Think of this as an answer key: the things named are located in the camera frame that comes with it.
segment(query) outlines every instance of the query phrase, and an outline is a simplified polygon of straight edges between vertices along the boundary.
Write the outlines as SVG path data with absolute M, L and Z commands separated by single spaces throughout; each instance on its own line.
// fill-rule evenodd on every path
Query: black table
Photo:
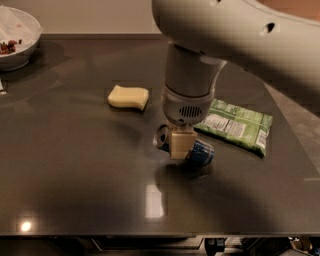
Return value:
M 161 36 L 43 39 L 27 66 L 0 73 L 1 236 L 320 233 L 319 182 L 307 182 L 319 173 L 243 69 L 227 64 L 216 97 L 273 115 L 265 158 L 200 135 L 216 157 L 195 169 L 152 145 L 166 49 Z M 147 88 L 145 111 L 110 107 L 115 84 Z

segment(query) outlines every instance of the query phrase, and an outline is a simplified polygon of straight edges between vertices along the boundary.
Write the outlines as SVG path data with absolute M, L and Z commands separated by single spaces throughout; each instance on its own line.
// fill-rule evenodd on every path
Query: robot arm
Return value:
M 255 0 L 153 0 L 152 8 L 156 24 L 171 40 L 162 95 L 164 113 L 174 125 L 171 144 L 180 143 L 173 140 L 175 127 L 194 136 L 190 126 L 206 116 L 227 61 L 285 88 L 313 112 L 320 110 L 317 22 Z

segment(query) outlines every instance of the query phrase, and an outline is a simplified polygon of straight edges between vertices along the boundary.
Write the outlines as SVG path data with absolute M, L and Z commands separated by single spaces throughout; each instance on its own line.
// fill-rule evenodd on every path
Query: white bowl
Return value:
M 26 65 L 41 36 L 41 26 L 33 16 L 15 8 L 7 8 L 9 8 L 10 11 L 12 11 L 31 31 L 37 31 L 37 34 L 33 37 L 32 42 L 27 48 L 14 53 L 0 55 L 0 71 L 10 71 Z

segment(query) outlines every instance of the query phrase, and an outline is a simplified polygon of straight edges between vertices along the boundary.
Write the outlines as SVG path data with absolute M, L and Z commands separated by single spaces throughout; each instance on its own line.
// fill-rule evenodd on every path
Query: sponge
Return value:
M 149 91 L 140 87 L 121 87 L 115 85 L 108 96 L 108 103 L 116 108 L 137 108 L 144 110 Z

